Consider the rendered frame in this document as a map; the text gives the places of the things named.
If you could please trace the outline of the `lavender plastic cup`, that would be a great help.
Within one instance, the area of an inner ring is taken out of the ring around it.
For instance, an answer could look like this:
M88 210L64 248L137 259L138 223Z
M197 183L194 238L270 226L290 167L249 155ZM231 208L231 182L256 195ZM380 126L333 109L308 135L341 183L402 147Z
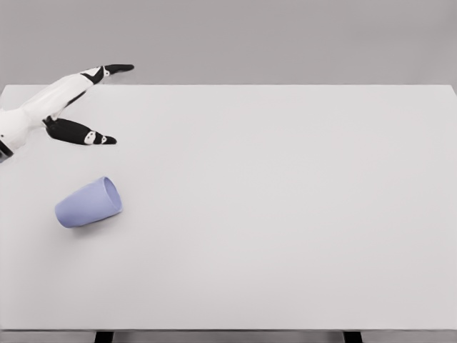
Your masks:
M82 227L120 214L123 204L116 186L108 177L101 177L61 200L54 212L66 228Z

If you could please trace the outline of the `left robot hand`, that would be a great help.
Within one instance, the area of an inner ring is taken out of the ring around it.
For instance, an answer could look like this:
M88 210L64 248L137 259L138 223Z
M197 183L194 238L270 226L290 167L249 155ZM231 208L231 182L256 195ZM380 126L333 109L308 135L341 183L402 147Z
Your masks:
M82 146L115 145L117 140L114 137L78 122L62 119L61 114L105 78L133 69L133 64L108 64L63 76L25 101L20 109L37 120L52 139Z

